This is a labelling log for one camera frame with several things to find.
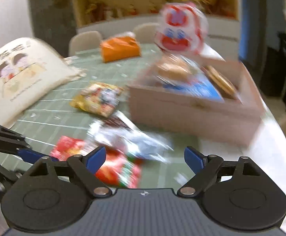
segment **red and white package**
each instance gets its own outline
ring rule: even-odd
[[[200,10],[192,4],[167,3],[160,15],[155,43],[161,50],[179,54],[201,53],[208,21]]]
[[[75,154],[85,156],[97,147],[90,142],[85,145],[86,142],[81,139],[61,136],[50,155],[64,161]],[[106,147],[106,151],[106,161],[96,172],[96,177],[107,185],[137,188],[141,178],[140,166],[117,150]]]
[[[60,161],[66,160],[67,158],[75,154],[81,154],[85,156],[89,152],[85,152],[83,150],[84,146],[84,140],[68,136],[61,136],[57,142],[57,145],[52,149],[50,156],[55,157]]]

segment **white chair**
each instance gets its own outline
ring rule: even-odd
[[[156,28],[158,23],[145,23],[133,29],[135,38],[139,43],[154,43]]]
[[[101,41],[101,34],[97,31],[77,34],[70,41],[69,56],[74,56],[76,52],[98,48]]]

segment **orange package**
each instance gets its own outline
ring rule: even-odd
[[[105,63],[134,56],[141,56],[136,40],[129,36],[114,37],[102,41],[101,56]]]

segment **red snack bag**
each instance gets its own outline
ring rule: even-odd
[[[60,161],[66,160],[72,155],[81,154],[85,156],[89,152],[83,151],[85,141],[68,136],[61,136],[57,145],[52,149],[50,156],[58,158]]]
[[[88,143],[87,148],[84,149],[85,144],[85,141],[81,139],[61,136],[50,155],[63,161],[75,154],[85,156],[97,147],[94,144],[94,148],[90,148],[90,143]],[[106,161],[96,172],[96,177],[108,185],[137,188],[141,177],[140,167],[128,161],[125,154],[119,151],[110,147],[106,147],[106,151]]]
[[[107,153],[106,161],[96,172],[96,177],[103,183],[127,188],[137,188],[141,169],[126,156],[117,151]]]

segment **figurine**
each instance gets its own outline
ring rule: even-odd
[[[97,9],[97,5],[95,3],[90,3],[86,7],[86,22],[87,24],[94,23],[96,22],[95,17],[94,17],[94,11]]]
[[[106,7],[105,20],[107,20],[107,21],[113,20],[113,11],[112,11],[112,9],[110,7]]]
[[[158,9],[153,2],[150,1],[150,13],[158,14]]]
[[[172,0],[165,0],[165,3],[172,3]]]
[[[202,0],[202,6],[207,14],[226,16],[228,13],[223,9],[228,7],[226,0]]]
[[[193,0],[193,1],[194,1],[194,4],[195,4],[196,8],[204,13],[205,9],[204,9],[204,7],[202,5],[202,0]]]
[[[122,18],[123,17],[122,9],[116,8],[116,11],[117,11],[117,18]]]
[[[136,11],[136,8],[134,8],[134,5],[133,4],[130,4],[129,8],[128,8],[128,13],[130,15],[137,15],[137,11]]]

